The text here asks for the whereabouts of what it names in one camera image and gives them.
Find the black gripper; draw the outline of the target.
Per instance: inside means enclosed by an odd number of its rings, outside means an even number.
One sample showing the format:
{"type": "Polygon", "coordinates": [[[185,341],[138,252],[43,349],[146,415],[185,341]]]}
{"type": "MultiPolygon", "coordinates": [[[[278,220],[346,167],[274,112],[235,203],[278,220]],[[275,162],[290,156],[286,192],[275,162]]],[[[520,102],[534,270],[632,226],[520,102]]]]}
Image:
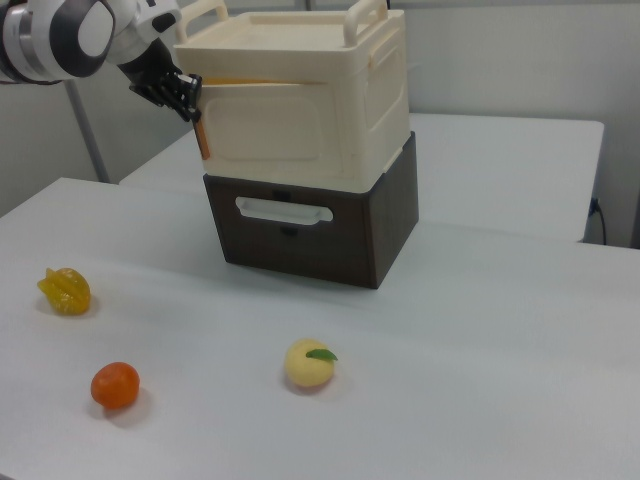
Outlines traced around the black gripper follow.
{"type": "Polygon", "coordinates": [[[162,41],[153,41],[140,56],[117,67],[130,80],[132,92],[156,106],[173,108],[186,122],[200,120],[202,77],[183,74],[162,41]]]}

